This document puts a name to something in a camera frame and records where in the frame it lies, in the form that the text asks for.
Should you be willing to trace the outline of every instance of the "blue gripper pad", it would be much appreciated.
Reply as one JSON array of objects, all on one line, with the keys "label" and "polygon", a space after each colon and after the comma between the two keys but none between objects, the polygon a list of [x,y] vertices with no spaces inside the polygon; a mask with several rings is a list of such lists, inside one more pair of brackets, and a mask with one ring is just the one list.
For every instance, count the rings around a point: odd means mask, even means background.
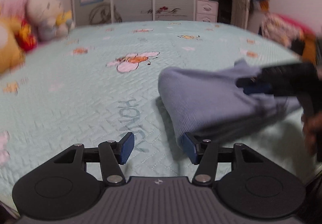
[{"label": "blue gripper pad", "polygon": [[119,143],[122,144],[119,164],[124,165],[134,148],[134,134],[128,132]]},{"label": "blue gripper pad", "polygon": [[188,155],[191,163],[197,164],[198,154],[195,144],[191,139],[184,133],[181,139],[183,151]]}]

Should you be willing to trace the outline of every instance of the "human hand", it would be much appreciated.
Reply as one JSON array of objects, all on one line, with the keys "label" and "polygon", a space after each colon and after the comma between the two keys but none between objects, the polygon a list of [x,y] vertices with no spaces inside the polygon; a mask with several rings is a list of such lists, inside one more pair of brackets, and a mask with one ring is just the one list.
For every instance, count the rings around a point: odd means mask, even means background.
[{"label": "human hand", "polygon": [[322,131],[322,112],[310,118],[303,115],[301,120],[304,122],[305,148],[310,155],[314,155],[317,151],[317,133]]}]

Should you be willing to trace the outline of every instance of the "mattress cover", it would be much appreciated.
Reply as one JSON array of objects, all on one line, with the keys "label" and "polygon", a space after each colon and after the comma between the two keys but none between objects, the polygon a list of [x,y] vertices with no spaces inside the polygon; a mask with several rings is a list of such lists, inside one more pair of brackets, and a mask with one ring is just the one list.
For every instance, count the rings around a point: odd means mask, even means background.
[{"label": "mattress cover", "polygon": [[[15,182],[75,143],[97,147],[135,135],[121,166],[129,176],[188,176],[197,166],[178,148],[157,90],[169,66],[216,71],[244,58],[250,65],[297,61],[291,51],[234,26],[205,22],[130,22],[82,27],[39,48],[19,70],[0,78],[0,132],[10,159],[0,169],[0,201],[15,209]],[[307,181],[318,165],[304,149],[302,111],[242,142]],[[87,171],[101,179],[98,164]],[[220,164],[216,178],[230,171]]]}]

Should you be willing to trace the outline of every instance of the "pile of clothes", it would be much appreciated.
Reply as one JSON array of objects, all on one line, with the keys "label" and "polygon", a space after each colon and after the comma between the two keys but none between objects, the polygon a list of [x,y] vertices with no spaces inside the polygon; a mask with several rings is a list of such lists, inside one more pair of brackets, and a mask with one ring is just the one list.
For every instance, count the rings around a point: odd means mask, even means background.
[{"label": "pile of clothes", "polygon": [[317,63],[317,38],[305,25],[283,15],[267,13],[259,34],[291,49],[303,60]]}]

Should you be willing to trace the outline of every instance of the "folded clothing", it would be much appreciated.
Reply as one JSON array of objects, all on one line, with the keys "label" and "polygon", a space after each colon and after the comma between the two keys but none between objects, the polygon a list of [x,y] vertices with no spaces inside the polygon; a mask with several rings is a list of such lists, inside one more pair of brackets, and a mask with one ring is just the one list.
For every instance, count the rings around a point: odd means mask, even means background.
[{"label": "folded clothing", "polygon": [[300,108],[295,97],[245,95],[238,78],[256,76],[260,67],[239,60],[218,72],[169,67],[159,75],[158,89],[168,111],[177,143],[185,132],[224,141],[254,133]]}]

